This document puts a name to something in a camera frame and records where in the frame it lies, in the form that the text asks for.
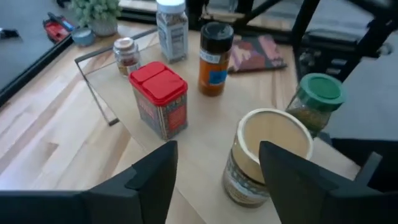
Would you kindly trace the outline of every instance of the red lid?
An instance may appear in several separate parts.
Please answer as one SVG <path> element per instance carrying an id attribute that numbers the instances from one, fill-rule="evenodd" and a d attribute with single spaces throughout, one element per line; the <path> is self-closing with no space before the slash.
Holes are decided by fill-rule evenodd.
<path id="1" fill-rule="evenodd" d="M 163 106 L 188 88 L 186 81 L 161 62 L 151 62 L 132 72 L 130 83 L 156 106 Z"/>

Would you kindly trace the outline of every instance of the orange spice jar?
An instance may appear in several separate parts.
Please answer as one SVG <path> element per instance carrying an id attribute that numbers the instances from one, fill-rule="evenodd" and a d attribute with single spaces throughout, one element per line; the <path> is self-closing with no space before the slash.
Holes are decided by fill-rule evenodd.
<path id="1" fill-rule="evenodd" d="M 224 90 L 233 28 L 220 22 L 209 22 L 201 28 L 199 90 L 207 96 L 218 96 Z"/>

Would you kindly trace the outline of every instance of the black cap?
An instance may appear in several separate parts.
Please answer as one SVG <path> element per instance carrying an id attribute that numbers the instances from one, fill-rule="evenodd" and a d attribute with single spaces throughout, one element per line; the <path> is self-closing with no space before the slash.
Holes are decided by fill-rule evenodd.
<path id="1" fill-rule="evenodd" d="M 209 22 L 201 28 L 200 46 L 209 53 L 222 54 L 232 47 L 234 29 L 225 23 Z"/>

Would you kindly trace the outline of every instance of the cylindrical container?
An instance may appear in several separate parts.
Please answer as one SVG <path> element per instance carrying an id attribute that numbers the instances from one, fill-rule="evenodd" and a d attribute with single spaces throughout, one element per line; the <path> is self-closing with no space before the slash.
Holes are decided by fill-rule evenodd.
<path id="1" fill-rule="evenodd" d="M 119 71 L 125 77 L 141 66 L 138 45 L 132 38 L 117 39 L 113 44 L 113 52 Z"/>
<path id="2" fill-rule="evenodd" d="M 72 39 L 77 45 L 87 47 L 94 43 L 95 36 L 92 30 L 82 27 L 72 31 Z"/>
<path id="3" fill-rule="evenodd" d="M 186 59 L 188 55 L 188 17 L 185 0 L 156 0 L 156 24 L 162 53 L 168 63 Z"/>
<path id="4" fill-rule="evenodd" d="M 303 123 L 315 138 L 329 118 L 345 101 L 341 82 L 329 75 L 311 73 L 304 76 L 286 112 Z"/>
<path id="5" fill-rule="evenodd" d="M 141 119 L 162 139 L 187 127 L 188 85 L 160 62 L 151 62 L 129 76 Z"/>
<path id="6" fill-rule="evenodd" d="M 259 207 L 269 198 L 259 162 L 261 141 L 270 141 L 305 159 L 312 156 L 311 135 L 292 115 L 275 109 L 249 112 L 238 124 L 223 174 L 227 195 L 244 207 Z"/>
<path id="7" fill-rule="evenodd" d="M 218 96 L 224 90 L 233 28 L 220 22 L 209 22 L 201 28 L 199 90 L 207 96 Z"/>

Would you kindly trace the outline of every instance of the white pot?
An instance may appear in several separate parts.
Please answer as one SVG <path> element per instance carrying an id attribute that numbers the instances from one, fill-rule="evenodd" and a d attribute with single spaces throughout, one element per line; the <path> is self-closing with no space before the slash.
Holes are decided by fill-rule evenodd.
<path id="1" fill-rule="evenodd" d="M 97 20 L 90 23 L 90 28 L 95 35 L 99 37 L 111 36 L 118 31 L 118 22 L 116 20 L 104 21 Z"/>

